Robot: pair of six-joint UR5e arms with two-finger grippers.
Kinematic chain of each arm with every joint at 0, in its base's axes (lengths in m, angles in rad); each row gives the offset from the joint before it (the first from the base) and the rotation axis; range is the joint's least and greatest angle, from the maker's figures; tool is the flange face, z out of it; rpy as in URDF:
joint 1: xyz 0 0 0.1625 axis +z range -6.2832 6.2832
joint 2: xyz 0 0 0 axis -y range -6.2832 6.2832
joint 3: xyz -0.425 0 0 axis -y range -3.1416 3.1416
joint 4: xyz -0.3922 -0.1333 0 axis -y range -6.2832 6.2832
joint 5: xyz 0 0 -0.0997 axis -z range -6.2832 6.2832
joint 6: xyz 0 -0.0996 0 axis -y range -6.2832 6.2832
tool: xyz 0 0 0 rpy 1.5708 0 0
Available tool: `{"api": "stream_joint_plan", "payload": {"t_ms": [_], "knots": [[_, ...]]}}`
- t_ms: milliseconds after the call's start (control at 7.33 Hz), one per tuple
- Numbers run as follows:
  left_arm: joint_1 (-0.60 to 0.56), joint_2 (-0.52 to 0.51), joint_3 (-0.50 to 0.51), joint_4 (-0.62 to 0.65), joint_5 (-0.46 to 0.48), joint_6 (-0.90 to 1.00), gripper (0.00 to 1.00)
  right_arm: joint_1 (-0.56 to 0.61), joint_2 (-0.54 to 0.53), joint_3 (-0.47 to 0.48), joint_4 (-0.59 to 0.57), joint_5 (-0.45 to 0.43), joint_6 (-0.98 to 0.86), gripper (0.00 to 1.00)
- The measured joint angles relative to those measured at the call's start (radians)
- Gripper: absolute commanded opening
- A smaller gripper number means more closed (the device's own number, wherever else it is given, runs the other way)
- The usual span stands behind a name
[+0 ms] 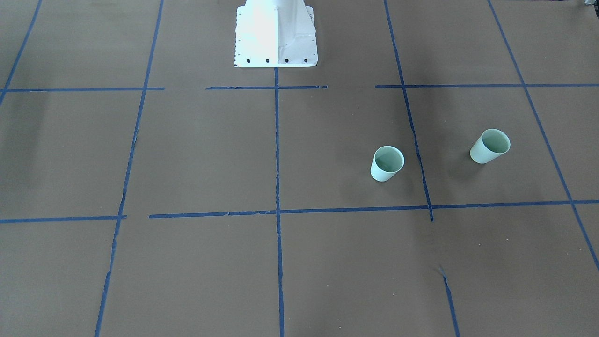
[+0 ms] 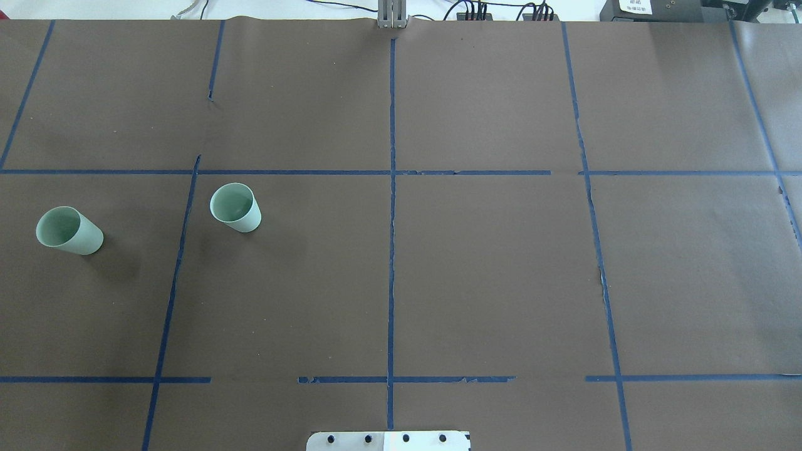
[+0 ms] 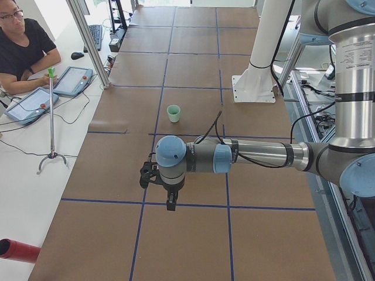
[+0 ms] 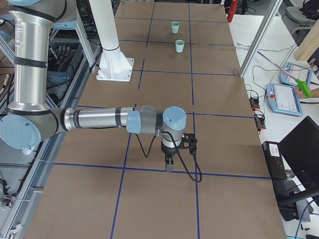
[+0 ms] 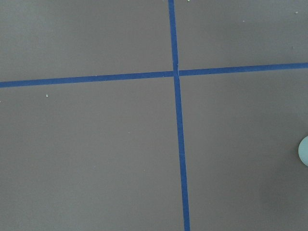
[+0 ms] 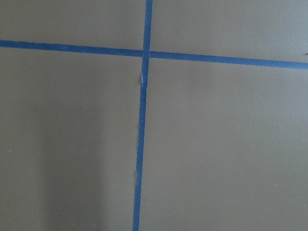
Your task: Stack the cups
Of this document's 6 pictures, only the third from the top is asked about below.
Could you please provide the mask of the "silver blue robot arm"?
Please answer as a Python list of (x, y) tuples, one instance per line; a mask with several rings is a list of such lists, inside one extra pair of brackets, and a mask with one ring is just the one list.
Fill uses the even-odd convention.
[(227, 173), (236, 162), (294, 167), (356, 197), (374, 196), (374, 2), (304, 1), (300, 34), (336, 48), (335, 136), (329, 143), (269, 143), (200, 136), (156, 144), (153, 171), (173, 211), (186, 173)]

